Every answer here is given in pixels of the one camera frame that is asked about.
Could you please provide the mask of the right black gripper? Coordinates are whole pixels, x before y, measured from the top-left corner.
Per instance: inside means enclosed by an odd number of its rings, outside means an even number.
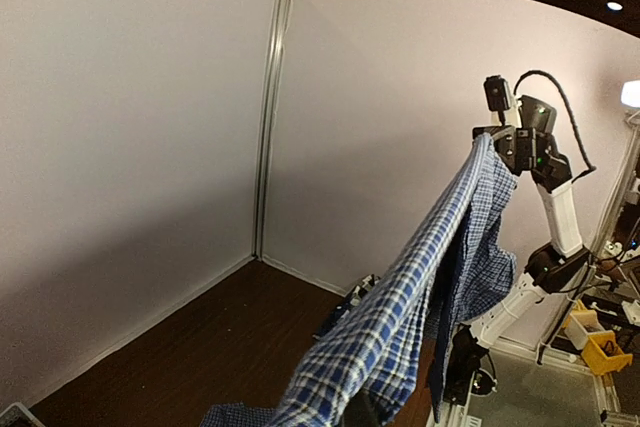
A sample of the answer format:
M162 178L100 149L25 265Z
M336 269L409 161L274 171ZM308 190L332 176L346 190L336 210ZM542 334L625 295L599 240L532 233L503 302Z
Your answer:
M482 134L491 136L494 150L510 172L531 171L536 167L536 131L511 125L476 127L473 138Z

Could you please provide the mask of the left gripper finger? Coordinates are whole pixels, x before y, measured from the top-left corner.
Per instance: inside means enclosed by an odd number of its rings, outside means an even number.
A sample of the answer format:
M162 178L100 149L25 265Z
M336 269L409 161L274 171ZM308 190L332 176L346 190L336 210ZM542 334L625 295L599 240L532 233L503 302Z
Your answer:
M356 394L342 415L342 427L381 427L367 394Z

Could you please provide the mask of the blue small-check shirt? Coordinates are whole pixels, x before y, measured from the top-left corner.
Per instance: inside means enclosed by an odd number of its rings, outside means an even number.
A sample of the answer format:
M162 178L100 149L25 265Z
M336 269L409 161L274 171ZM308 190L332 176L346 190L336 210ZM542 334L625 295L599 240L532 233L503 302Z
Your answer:
M418 381L423 334L441 343L432 392L442 399L453 328L510 292L514 254L498 236L514 176L482 134L402 253L375 287L298 364L274 409L214 405L205 426L342 426L356 394L367 394L381 426L394 419Z

